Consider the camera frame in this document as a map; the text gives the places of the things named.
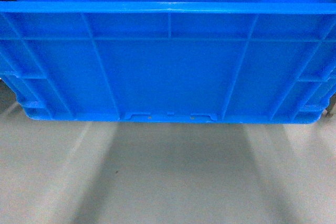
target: blue plastic crate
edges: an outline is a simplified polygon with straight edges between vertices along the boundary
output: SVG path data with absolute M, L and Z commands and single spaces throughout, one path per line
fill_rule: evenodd
M 336 0 L 0 3 L 0 77 L 41 120 L 310 123 Z

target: concrete floor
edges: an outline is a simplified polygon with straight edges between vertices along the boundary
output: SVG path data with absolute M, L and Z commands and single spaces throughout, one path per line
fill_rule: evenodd
M 0 223 L 336 223 L 335 116 L 49 122 L 0 98 Z

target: plastic crate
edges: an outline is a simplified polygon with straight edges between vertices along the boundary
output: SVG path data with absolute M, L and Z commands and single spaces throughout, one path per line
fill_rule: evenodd
M 33 119 L 310 123 L 336 92 L 335 0 L 18 0 L 0 13 L 0 77 Z

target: blue plastic bin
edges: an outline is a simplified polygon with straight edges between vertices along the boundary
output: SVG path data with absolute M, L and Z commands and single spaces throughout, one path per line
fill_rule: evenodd
M 40 120 L 311 123 L 336 0 L 0 3 L 0 77 Z

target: crate rim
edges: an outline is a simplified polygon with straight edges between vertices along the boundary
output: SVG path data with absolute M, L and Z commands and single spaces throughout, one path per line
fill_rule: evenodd
M 336 14 L 336 3 L 0 2 L 2 13 Z

